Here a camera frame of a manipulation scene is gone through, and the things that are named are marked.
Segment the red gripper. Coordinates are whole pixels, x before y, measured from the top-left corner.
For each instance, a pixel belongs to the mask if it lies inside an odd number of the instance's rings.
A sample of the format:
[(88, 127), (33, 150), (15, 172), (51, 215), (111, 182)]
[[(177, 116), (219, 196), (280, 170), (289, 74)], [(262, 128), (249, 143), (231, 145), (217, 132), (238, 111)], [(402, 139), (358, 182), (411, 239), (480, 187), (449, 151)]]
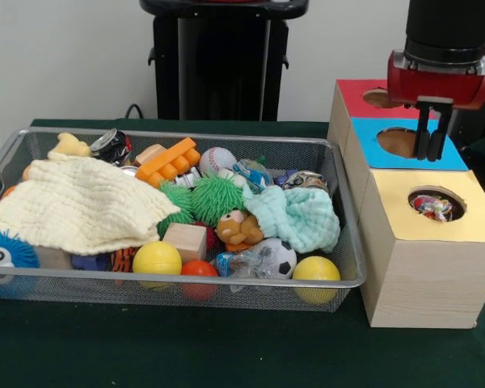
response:
[[(419, 110), (413, 151), (416, 158), (440, 160), (453, 108), (478, 110), (485, 103), (485, 56), (468, 68), (435, 67), (410, 61), (404, 52), (394, 50), (388, 61), (387, 90), (395, 102), (415, 105)], [(440, 118), (431, 137), (429, 103), (447, 103), (432, 106)]]

